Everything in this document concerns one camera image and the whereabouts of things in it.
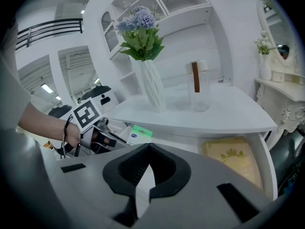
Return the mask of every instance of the white vase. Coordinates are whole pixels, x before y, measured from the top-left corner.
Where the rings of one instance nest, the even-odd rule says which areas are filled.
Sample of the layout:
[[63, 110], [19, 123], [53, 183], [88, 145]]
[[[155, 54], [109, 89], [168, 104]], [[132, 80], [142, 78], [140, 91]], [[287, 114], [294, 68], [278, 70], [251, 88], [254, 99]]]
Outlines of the white vase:
[[158, 110], [166, 110], [163, 84], [152, 60], [140, 62], [143, 85], [149, 102]]
[[271, 80], [271, 67], [269, 64], [269, 55], [268, 54], [261, 54], [261, 63], [260, 63], [261, 69], [261, 78], [266, 81]]

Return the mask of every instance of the white table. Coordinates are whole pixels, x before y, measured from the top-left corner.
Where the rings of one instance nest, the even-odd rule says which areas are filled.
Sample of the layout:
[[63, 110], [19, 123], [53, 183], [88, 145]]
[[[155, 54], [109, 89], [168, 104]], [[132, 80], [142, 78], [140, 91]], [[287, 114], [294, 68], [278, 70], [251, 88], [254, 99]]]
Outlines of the white table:
[[167, 111], [157, 113], [145, 95], [134, 95], [105, 113], [105, 117], [175, 135], [220, 138], [261, 133], [277, 128], [271, 117], [236, 87], [211, 84], [212, 103], [205, 112], [190, 108], [186, 86], [166, 88]]
[[271, 149], [284, 130], [291, 133], [305, 122], [305, 86], [293, 82], [255, 81], [260, 84], [257, 103], [278, 125], [266, 142]]

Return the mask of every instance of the glass jar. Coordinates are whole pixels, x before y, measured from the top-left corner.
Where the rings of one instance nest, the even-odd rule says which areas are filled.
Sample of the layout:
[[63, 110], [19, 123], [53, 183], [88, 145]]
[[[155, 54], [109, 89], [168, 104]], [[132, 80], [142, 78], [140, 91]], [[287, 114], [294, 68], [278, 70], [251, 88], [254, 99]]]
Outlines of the glass jar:
[[205, 111], [211, 105], [211, 90], [206, 61], [186, 64], [187, 84], [191, 107], [196, 111]]

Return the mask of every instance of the brown stick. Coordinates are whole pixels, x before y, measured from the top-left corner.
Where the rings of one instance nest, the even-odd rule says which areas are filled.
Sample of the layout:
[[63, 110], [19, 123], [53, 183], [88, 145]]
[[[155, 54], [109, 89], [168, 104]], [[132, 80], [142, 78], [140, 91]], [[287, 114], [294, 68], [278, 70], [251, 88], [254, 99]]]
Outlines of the brown stick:
[[194, 73], [195, 93], [199, 93], [200, 92], [200, 82], [199, 82], [199, 73], [198, 73], [197, 62], [192, 62], [192, 68], [193, 68], [193, 73]]

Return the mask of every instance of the ceiling light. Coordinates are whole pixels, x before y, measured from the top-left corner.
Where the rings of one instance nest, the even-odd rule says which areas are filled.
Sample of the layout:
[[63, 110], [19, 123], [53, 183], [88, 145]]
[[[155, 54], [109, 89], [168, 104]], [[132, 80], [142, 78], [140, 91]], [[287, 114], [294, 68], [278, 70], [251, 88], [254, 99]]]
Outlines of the ceiling light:
[[41, 85], [41, 87], [43, 88], [43, 90], [47, 91], [48, 93], [52, 93], [52, 89], [49, 88], [45, 83]]

